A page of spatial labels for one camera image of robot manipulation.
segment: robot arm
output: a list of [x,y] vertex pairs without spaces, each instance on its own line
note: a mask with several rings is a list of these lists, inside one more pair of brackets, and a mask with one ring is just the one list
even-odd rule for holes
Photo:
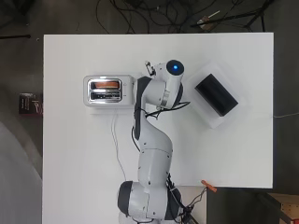
[[146,104],[170,109],[179,103],[184,66],[173,60],[158,64],[155,71],[155,78],[142,77],[137,81],[135,139],[140,145],[138,182],[124,182],[118,201],[120,210],[140,223],[173,220],[179,213],[179,206],[169,196],[166,187],[172,143],[165,133],[147,121],[145,109]]

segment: power cord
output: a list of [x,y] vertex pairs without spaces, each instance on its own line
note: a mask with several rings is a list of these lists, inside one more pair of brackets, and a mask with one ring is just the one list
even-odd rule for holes
[[116,158],[118,160],[118,163],[120,165],[120,168],[122,170],[122,174],[123,174],[123,178],[124,178],[124,181],[127,181],[127,177],[125,175],[125,172],[123,170],[123,167],[121,165],[121,161],[120,161],[120,158],[119,158],[119,142],[118,142],[118,138],[117,138],[117,135],[116,135],[116,131],[115,131],[115,127],[116,127],[116,122],[118,120],[118,117],[119,117],[119,114],[118,114],[118,110],[116,109],[115,110],[115,113],[113,115],[113,118],[112,118],[112,121],[111,121],[111,134],[112,134],[112,137],[113,137],[113,142],[114,142],[114,146],[115,146],[115,150],[116,150]]
[[97,22],[98,22],[98,23],[100,24],[100,26],[103,28],[103,30],[105,30],[107,34],[110,34],[110,32],[109,32],[109,31],[105,28],[105,26],[100,22],[99,17],[98,17],[98,14],[97,14],[97,11],[98,11],[100,2],[101,2],[101,0],[98,0],[97,3],[96,3],[96,7],[95,7],[95,17],[96,17]]
[[[125,0],[122,0],[122,2],[125,4],[126,8],[121,8],[117,5],[116,3],[116,0],[109,0],[110,4],[116,8],[119,13],[121,14],[121,16],[123,17],[123,19],[126,21],[126,23],[128,24],[128,29],[127,29],[127,32],[126,34],[136,34],[136,31],[132,25],[132,13],[136,13],[138,16],[140,16],[142,18],[142,20],[147,24],[147,33],[150,34],[150,21],[152,21],[152,23],[154,25],[157,25],[157,26],[168,26],[168,33],[181,33],[181,29],[182,29],[182,26],[190,19],[192,18],[193,16],[195,16],[196,14],[199,14],[200,12],[208,9],[209,7],[211,7],[212,5],[214,5],[214,3],[216,2],[217,0],[213,0],[211,2],[211,4],[209,4],[207,7],[204,7],[203,9],[195,12],[195,13],[192,13],[191,15],[189,15],[189,10],[186,9],[182,3],[180,2],[180,0],[167,0],[166,3],[164,5],[160,5],[160,6],[157,6],[157,7],[149,7],[145,1],[142,1],[141,4],[137,7],[137,8],[131,8],[131,6],[129,4],[127,4],[125,2]],[[96,3],[96,8],[95,8],[95,15],[96,15],[96,20],[97,22],[99,23],[99,25],[102,27],[103,30],[105,30],[105,32],[107,34],[110,34],[110,32],[106,29],[106,27],[100,22],[99,20],[99,17],[98,17],[98,8],[99,8],[99,4],[100,4],[101,0],[98,0],[97,3]],[[185,19],[182,21],[182,22],[178,22],[178,10],[176,9],[175,7],[175,3],[178,2],[179,4],[181,4],[181,7],[186,9],[187,11],[187,15],[185,17]],[[189,3],[185,3],[184,5],[188,5],[188,8],[192,8],[193,7],[193,4],[189,4]],[[169,9],[172,8],[175,15],[174,15],[174,18],[170,18],[169,17]],[[148,11],[149,13],[149,20],[142,14],[142,12],[138,11],[138,10],[146,10]],[[126,16],[122,13],[124,11],[128,11],[130,14],[130,19],[128,20],[126,18]],[[153,19],[152,17],[152,13],[156,13],[156,14],[159,14],[159,15],[162,15],[164,16],[168,21],[169,23],[159,23],[157,22],[155,19]]]
[[287,115],[281,115],[281,116],[273,116],[273,118],[275,119],[284,119],[284,118],[287,118],[287,117],[292,117],[292,116],[297,116],[299,115],[299,112],[298,113],[294,113],[294,114],[287,114]]

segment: white table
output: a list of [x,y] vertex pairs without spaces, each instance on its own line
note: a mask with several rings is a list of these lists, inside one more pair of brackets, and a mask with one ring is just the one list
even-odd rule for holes
[[[217,62],[247,98],[245,114],[214,130],[187,107],[152,121],[173,141],[174,182],[272,188],[273,34],[46,35],[44,45],[44,224],[118,223],[123,176],[112,115],[93,115],[83,104],[83,78],[103,72],[146,75],[146,60],[179,60],[184,78]],[[132,124],[133,111],[119,115],[116,131],[126,176],[136,180]],[[184,198],[196,194],[183,191]],[[205,202],[199,207],[197,218],[204,223]]]

